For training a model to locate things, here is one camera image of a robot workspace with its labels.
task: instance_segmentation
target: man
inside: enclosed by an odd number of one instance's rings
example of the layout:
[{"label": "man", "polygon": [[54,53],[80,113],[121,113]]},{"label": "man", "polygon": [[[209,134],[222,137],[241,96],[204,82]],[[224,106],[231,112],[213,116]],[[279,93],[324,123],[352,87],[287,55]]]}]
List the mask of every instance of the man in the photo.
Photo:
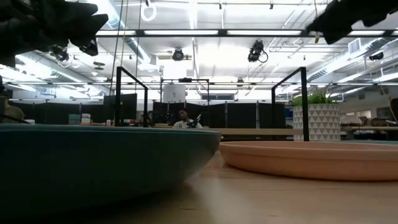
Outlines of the man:
[{"label": "man", "polygon": [[[189,128],[188,122],[193,122],[192,119],[189,119],[188,113],[185,109],[182,109],[178,112],[181,121],[178,121],[174,124],[173,128]],[[197,124],[196,128],[203,128],[200,123]]]},{"label": "man", "polygon": [[[5,100],[6,100],[5,105],[4,105],[4,109],[5,109],[4,115],[15,118],[15,119],[24,120],[24,118],[25,118],[24,112],[22,112],[22,110],[19,109],[18,107],[11,106],[9,104],[9,98],[6,93],[3,93],[2,95],[0,95],[0,98],[5,98]],[[2,117],[0,117],[0,120],[2,120],[3,123],[18,123],[18,121],[14,121],[9,118],[2,119]]]}]

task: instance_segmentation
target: pink plate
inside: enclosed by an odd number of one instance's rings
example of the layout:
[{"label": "pink plate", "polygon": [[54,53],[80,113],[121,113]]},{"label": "pink plate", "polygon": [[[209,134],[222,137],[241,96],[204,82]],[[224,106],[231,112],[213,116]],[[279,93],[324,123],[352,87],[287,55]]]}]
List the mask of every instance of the pink plate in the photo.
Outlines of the pink plate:
[{"label": "pink plate", "polygon": [[398,146],[343,142],[223,142],[225,162],[266,174],[327,180],[398,180]]}]

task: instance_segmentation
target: green plant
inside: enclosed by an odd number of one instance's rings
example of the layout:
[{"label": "green plant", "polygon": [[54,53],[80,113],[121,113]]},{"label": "green plant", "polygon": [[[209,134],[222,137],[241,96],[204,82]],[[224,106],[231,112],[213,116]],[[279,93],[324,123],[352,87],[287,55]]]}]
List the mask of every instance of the green plant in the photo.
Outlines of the green plant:
[{"label": "green plant", "polygon": [[[330,99],[330,93],[328,93],[329,85],[324,88],[319,89],[317,86],[310,90],[308,94],[308,104],[320,104],[320,103],[336,103],[332,99]],[[303,98],[302,96],[297,96],[292,100],[293,106],[301,106],[303,105]]]}]

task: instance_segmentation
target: teal bowl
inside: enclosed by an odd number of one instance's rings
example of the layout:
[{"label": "teal bowl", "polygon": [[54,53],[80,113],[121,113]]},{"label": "teal bowl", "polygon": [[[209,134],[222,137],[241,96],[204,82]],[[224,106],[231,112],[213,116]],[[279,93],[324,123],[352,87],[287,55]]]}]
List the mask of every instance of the teal bowl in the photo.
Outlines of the teal bowl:
[{"label": "teal bowl", "polygon": [[169,188],[199,171],[220,139],[213,131],[0,124],[0,219]]}]

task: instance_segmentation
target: white geometric planter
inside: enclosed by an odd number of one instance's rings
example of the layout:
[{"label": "white geometric planter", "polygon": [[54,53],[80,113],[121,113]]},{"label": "white geometric planter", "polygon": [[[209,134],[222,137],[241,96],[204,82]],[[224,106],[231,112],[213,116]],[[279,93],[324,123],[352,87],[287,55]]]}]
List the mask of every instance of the white geometric planter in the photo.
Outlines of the white geometric planter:
[{"label": "white geometric planter", "polygon": [[[295,129],[303,128],[303,108],[294,107]],[[310,141],[340,140],[340,111],[337,104],[312,104],[308,106],[308,127]],[[295,141],[303,141],[303,135],[295,135]]]}]

